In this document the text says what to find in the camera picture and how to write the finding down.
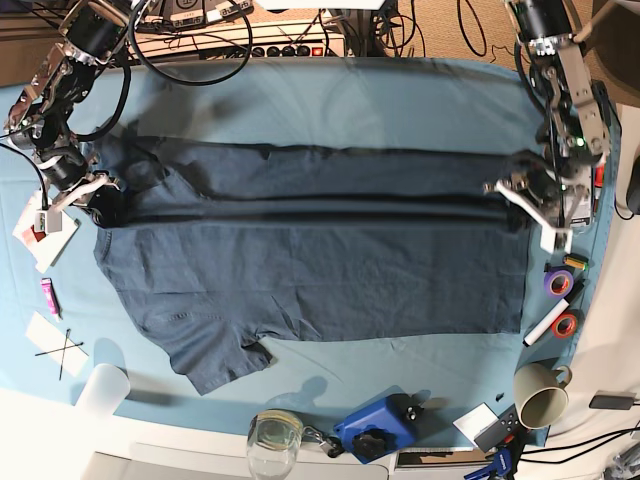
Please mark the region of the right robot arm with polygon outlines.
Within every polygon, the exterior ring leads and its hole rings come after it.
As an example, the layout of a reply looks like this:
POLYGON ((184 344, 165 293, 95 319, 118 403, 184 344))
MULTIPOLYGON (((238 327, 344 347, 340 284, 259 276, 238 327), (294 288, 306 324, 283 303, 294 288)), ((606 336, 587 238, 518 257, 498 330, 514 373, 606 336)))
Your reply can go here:
POLYGON ((126 1, 78 1, 59 27, 55 44, 31 82, 10 108, 4 123, 6 150, 22 156, 36 171, 40 207, 35 228, 56 232, 61 214, 76 207, 100 227, 118 223, 124 210, 119 181, 97 167, 82 147, 109 133, 120 120, 132 72, 125 40, 131 7, 126 1), (89 134, 73 132, 68 120, 95 81, 110 66, 123 70, 113 115, 89 134))

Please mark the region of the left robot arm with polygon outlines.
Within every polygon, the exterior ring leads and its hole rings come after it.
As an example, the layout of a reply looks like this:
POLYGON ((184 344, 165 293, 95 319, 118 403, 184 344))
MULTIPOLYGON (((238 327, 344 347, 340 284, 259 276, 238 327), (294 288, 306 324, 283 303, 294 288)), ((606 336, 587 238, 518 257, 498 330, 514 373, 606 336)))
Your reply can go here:
POLYGON ((593 175, 611 152, 606 94, 584 59, 592 27, 573 25, 566 2, 508 1, 505 9, 519 79, 542 116, 542 150, 510 155, 516 170, 485 190, 522 208, 554 251, 568 246, 577 211, 591 207, 593 175))

